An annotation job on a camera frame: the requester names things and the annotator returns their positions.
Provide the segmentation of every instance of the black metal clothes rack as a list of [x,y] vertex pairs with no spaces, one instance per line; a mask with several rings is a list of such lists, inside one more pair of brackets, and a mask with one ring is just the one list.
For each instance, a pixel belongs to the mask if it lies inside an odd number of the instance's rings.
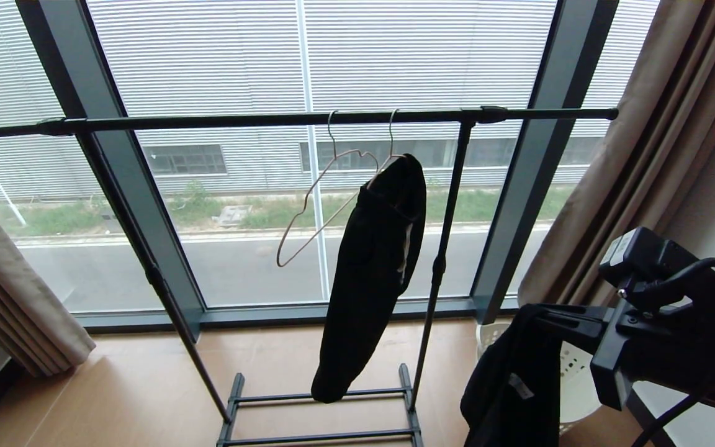
[[[504,107],[477,107],[469,109],[445,111],[397,111],[393,112],[360,112],[337,113],[331,117],[329,114],[304,113],[304,114],[247,114],[224,116],[184,116],[184,117],[156,117],[156,118],[113,118],[113,119],[86,119],[86,118],[59,118],[48,119],[37,124],[13,125],[0,127],[0,137],[17,135],[76,135],[79,139],[88,162],[101,184],[102,190],[110,201],[114,212],[121,222],[123,231],[127,234],[137,258],[145,269],[148,282],[153,286],[156,294],[162,301],[170,316],[173,326],[179,333],[184,347],[187,349],[192,362],[195,364],[202,381],[213,402],[222,416],[223,424],[218,439],[218,447],[233,445],[270,445],[284,443],[337,441],[361,438],[389,438],[390,436],[409,436],[414,447],[423,447],[421,427],[415,404],[420,390],[423,365],[426,358],[426,347],[429,343],[434,309],[437,303],[443,274],[446,271],[446,249],[448,247],[451,224],[454,220],[454,209],[457,203],[457,193],[462,179],[462,168],[465,164],[465,154],[470,140],[470,133],[476,124],[491,124],[507,119],[615,119],[618,110],[610,109],[553,109],[553,110],[508,110]],[[142,237],[142,230],[134,223],[130,208],[122,198],[121,189],[117,180],[111,175],[107,158],[97,146],[94,132],[105,130],[156,130],[156,129],[191,129],[211,127],[275,127],[276,125],[324,125],[328,124],[386,124],[393,119],[395,124],[401,122],[459,122],[459,136],[454,156],[454,170],[449,184],[449,194],[446,200],[446,211],[443,217],[443,229],[440,236],[438,254],[432,265],[432,286],[429,291],[428,305],[426,306],[425,324],[417,366],[415,380],[410,381],[407,365],[401,364],[399,376],[401,386],[398,388],[385,388],[377,390],[349,391],[347,396],[380,396],[395,395],[405,399],[405,407],[409,427],[399,430],[375,430],[355,433],[330,433],[329,435],[286,436],[285,438],[257,438],[257,439],[231,439],[233,425],[236,421],[236,411],[240,404],[261,404],[262,402],[300,402],[310,399],[310,394],[280,394],[269,396],[245,397],[241,395],[245,377],[236,374],[233,387],[224,405],[216,391],[204,363],[195,347],[192,336],[181,309],[168,289],[164,276],[156,266],[155,258]]]

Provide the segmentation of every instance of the gray pavement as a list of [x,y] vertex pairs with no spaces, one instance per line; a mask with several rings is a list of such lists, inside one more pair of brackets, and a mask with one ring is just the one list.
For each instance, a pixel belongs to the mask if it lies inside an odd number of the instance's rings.
[[[534,230],[509,291],[517,290],[547,230]],[[440,296],[466,295],[473,284],[486,232],[454,232],[449,238]],[[340,237],[326,238],[332,284]],[[290,254],[302,240],[287,241]],[[403,297],[426,297],[439,234],[426,234],[419,263]],[[185,242],[184,251],[210,306],[321,302],[318,255],[310,244],[288,266],[275,265],[278,238]],[[27,261],[72,312],[159,309],[131,246],[79,244],[21,246]]]

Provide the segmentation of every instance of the clothes hanger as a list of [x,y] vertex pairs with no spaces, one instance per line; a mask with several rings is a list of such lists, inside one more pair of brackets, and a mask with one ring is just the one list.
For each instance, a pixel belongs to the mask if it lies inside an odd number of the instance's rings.
[[394,109],[391,112],[391,119],[388,121],[388,135],[391,136],[391,145],[388,150],[388,158],[385,159],[385,161],[382,162],[380,165],[380,169],[377,170],[377,173],[369,180],[369,184],[367,184],[366,189],[371,189],[372,184],[374,184],[374,181],[377,180],[377,176],[380,175],[380,170],[385,169],[385,166],[388,164],[389,161],[391,161],[394,158],[407,158],[405,155],[394,155],[393,153],[393,116],[397,114],[397,111],[399,109]]
[[335,218],[335,216],[338,215],[338,213],[340,213],[341,211],[343,211],[343,209],[345,209],[345,207],[349,204],[349,202],[351,202],[352,199],[354,199],[355,196],[360,192],[360,190],[358,190],[352,196],[350,196],[350,198],[346,202],[344,202],[343,205],[341,205],[341,207],[338,209],[338,211],[336,211],[332,216],[330,216],[330,218],[322,225],[322,227],[320,229],[316,230],[316,232],[312,235],[312,237],[310,237],[309,240],[305,241],[303,246],[301,246],[297,251],[294,252],[294,255],[292,255],[292,257],[290,257],[288,260],[286,260],[285,263],[281,263],[281,250],[283,250],[283,244],[286,242],[286,237],[289,235],[289,231],[292,229],[292,225],[294,225],[294,221],[298,217],[303,215],[303,213],[307,209],[307,200],[310,196],[310,193],[313,191],[316,184],[318,184],[318,181],[322,180],[322,177],[324,176],[324,174],[327,172],[327,170],[330,169],[330,167],[333,165],[333,163],[335,163],[335,161],[338,160],[338,158],[341,158],[342,156],[345,156],[345,155],[349,155],[350,153],[357,153],[357,155],[360,156],[361,158],[363,158],[363,156],[371,156],[372,160],[374,160],[375,166],[377,167],[377,170],[374,173],[374,178],[377,176],[378,173],[380,173],[380,161],[378,161],[377,157],[374,156],[370,152],[363,152],[360,149],[352,149],[352,150],[347,150],[346,152],[338,153],[338,151],[336,150],[336,147],[335,147],[335,137],[333,137],[333,132],[332,132],[332,130],[330,130],[330,121],[333,119],[333,114],[335,114],[335,112],[337,112],[337,111],[332,111],[332,112],[330,112],[330,115],[327,116],[327,135],[330,136],[330,141],[333,142],[333,159],[330,160],[330,163],[327,163],[327,166],[324,168],[322,173],[320,173],[320,175],[318,175],[318,177],[313,182],[313,184],[310,185],[310,189],[307,190],[307,192],[305,193],[305,199],[303,200],[302,211],[296,213],[294,215],[294,217],[292,217],[292,221],[289,222],[289,226],[286,226],[286,231],[283,232],[283,237],[281,238],[281,243],[278,244],[278,246],[277,246],[277,254],[275,256],[275,263],[277,264],[278,267],[285,267],[285,266],[289,265],[289,263],[292,260],[294,260],[294,258],[296,258],[296,256],[299,255],[300,252],[303,251],[303,249],[311,241],[313,241],[314,238],[317,237],[318,234],[320,234],[324,229],[326,229],[327,225],[330,224],[330,222]]

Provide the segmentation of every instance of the black garment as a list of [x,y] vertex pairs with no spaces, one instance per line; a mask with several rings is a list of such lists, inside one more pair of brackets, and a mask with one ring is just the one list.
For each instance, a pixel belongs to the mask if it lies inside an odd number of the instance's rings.
[[523,306],[479,359],[460,402],[466,447],[556,447],[562,340],[545,334]]
[[313,399],[343,398],[363,371],[418,261],[426,183],[412,155],[397,158],[361,187],[338,249]]

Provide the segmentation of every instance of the beige curtain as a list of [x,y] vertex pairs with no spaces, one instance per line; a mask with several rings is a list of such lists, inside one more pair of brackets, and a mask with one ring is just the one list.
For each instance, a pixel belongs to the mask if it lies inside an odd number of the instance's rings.
[[96,347],[1,226],[0,345],[33,376],[61,373]]
[[661,0],[599,155],[559,213],[519,302],[605,305],[614,238],[661,232],[715,147],[715,1]]

